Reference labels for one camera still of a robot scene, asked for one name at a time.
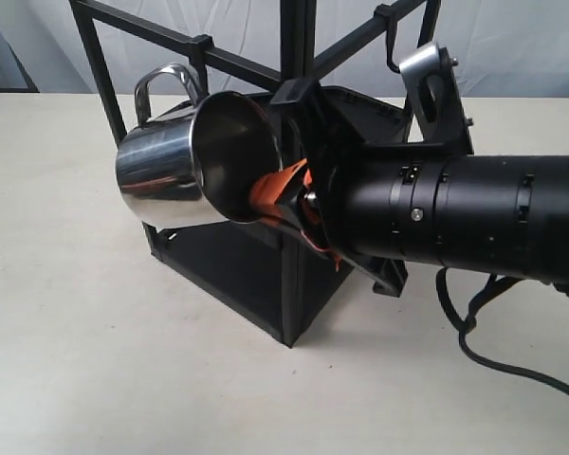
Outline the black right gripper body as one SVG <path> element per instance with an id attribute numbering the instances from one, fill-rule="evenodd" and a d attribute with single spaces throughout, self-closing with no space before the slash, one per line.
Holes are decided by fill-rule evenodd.
<path id="1" fill-rule="evenodd" d="M 407 262 L 439 263 L 442 176 L 454 158 L 473 153 L 454 80 L 422 79 L 412 91 L 419 111 L 435 104 L 421 142 L 365 141 L 314 79 L 285 82 L 270 102 L 307 158 L 316 201 L 304 221 L 316 221 L 327 248 L 374 280 L 375 292 L 391 297 L 402 293 Z"/>

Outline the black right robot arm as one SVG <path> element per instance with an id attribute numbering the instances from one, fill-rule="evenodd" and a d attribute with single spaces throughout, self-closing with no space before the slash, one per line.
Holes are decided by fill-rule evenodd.
<path id="1" fill-rule="evenodd" d="M 368 142 L 315 80 L 271 107 L 293 128 L 314 194 L 285 214 L 348 263 L 383 258 L 535 280 L 569 296 L 569 155 L 475 155 L 454 102 L 429 141 Z"/>

